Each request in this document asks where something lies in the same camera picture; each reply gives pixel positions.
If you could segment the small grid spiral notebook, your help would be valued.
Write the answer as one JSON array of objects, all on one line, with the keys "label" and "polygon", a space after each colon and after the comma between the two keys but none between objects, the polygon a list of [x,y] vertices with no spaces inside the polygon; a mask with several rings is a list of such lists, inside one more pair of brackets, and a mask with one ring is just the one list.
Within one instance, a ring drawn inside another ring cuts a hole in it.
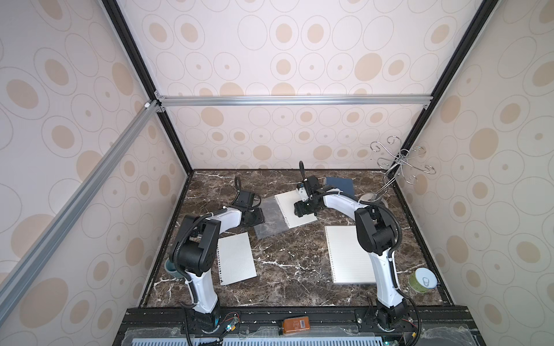
[{"label": "small grid spiral notebook", "polygon": [[261,209],[265,221],[254,227],[257,238],[265,239],[316,222],[314,214],[298,217],[294,213],[294,204],[302,202],[302,197],[305,197],[305,193],[293,190],[262,199]]}]

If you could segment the torn grid paper page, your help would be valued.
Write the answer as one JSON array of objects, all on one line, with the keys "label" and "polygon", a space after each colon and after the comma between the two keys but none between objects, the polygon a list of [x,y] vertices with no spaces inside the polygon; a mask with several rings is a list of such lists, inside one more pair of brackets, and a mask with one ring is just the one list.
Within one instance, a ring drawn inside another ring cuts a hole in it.
[{"label": "torn grid paper page", "polygon": [[217,256],[220,285],[231,285],[257,276],[248,233],[220,238]]}]

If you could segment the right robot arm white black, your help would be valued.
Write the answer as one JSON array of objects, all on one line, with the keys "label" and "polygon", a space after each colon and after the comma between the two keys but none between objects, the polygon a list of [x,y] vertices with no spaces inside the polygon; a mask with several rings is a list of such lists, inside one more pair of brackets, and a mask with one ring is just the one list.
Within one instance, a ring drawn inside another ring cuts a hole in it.
[{"label": "right robot arm white black", "polygon": [[322,185],[315,176],[303,177],[297,191],[301,200],[294,204],[296,216],[317,215],[331,208],[355,221],[357,240],[369,253],[376,278],[377,323],[382,330],[393,330],[408,312],[394,260],[403,237],[398,220],[385,206],[357,200],[337,187]]}]

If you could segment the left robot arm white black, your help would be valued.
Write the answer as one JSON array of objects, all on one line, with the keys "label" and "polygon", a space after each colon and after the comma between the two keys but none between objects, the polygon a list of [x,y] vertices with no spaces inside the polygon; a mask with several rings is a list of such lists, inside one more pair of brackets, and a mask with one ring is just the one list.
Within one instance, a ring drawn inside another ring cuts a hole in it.
[{"label": "left robot arm white black", "polygon": [[219,235],[239,226],[264,223],[261,204],[256,200],[261,197],[254,192],[238,190],[230,206],[202,216],[187,215],[168,255],[167,264],[185,280],[190,291],[191,303],[185,307],[195,311],[196,317],[206,324],[216,326],[221,319],[211,274]]}]

